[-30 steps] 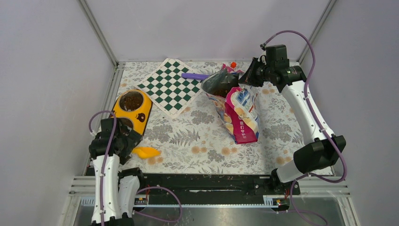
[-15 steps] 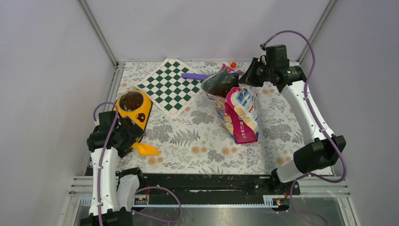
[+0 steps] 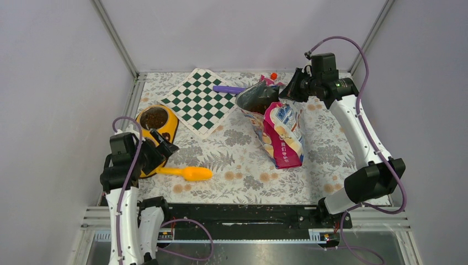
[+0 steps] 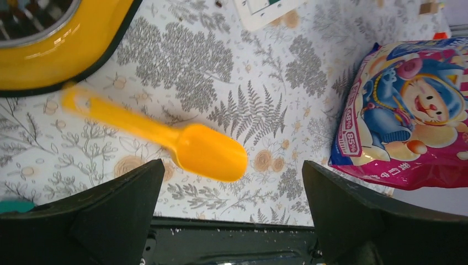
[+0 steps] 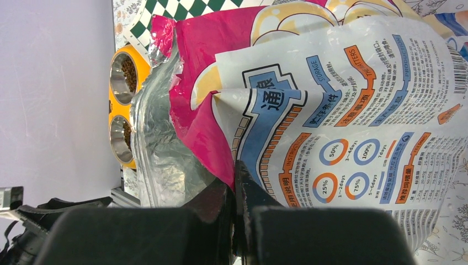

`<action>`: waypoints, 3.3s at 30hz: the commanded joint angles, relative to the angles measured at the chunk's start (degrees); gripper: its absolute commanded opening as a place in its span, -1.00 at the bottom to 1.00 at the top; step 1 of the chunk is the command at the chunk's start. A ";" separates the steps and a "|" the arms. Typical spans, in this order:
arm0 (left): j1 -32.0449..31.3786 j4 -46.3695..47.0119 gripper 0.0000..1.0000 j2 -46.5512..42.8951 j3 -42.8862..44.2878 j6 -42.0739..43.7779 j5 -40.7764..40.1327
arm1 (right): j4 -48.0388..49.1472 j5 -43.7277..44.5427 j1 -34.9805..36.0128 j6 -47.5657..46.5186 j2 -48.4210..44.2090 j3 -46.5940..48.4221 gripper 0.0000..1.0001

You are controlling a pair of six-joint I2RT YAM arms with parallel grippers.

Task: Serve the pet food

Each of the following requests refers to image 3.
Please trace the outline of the yellow plastic scoop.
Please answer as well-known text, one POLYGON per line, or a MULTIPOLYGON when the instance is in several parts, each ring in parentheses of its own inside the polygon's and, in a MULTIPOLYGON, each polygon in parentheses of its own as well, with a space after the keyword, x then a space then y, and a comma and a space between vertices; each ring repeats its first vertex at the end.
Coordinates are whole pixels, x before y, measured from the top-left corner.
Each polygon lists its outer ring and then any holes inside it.
POLYGON ((206 181, 213 177, 213 172, 204 167, 186 167, 186 168, 167 168, 161 167, 156 169, 158 174, 168 174, 175 176, 182 176, 186 181, 206 181))

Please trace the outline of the cat food bag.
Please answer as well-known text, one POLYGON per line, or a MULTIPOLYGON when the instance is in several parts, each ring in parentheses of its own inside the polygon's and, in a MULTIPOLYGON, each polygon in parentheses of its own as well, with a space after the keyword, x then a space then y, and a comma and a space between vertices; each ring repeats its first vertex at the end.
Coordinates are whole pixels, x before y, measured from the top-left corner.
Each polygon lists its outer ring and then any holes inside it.
POLYGON ((277 169, 302 166, 305 153, 302 110, 294 102, 279 98, 284 88, 285 84, 261 75, 258 83, 235 100, 277 169))

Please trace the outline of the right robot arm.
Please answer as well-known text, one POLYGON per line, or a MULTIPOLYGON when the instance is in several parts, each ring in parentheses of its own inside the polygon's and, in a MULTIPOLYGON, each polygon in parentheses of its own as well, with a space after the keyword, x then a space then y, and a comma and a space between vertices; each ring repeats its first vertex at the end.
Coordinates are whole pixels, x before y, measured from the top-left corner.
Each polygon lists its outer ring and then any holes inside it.
POLYGON ((297 68, 281 98, 305 102, 310 96, 325 104, 353 151, 357 171, 344 180, 344 187, 321 199, 317 222, 331 227, 338 214, 370 199, 392 194, 406 169, 381 143, 360 105, 359 91, 351 78, 340 78, 333 53, 306 54, 310 64, 297 68))

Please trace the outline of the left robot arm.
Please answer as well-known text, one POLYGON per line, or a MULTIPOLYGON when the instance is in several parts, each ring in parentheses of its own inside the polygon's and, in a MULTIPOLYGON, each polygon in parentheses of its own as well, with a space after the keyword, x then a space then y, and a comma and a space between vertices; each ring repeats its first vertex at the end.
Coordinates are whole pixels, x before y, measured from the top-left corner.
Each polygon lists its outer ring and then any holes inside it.
POLYGON ((160 227, 171 221, 163 196, 138 201, 139 178, 149 174, 178 151, 155 129, 139 140, 136 132, 121 132, 110 138, 111 153, 105 159, 100 183, 110 213, 109 264, 157 264, 160 227))

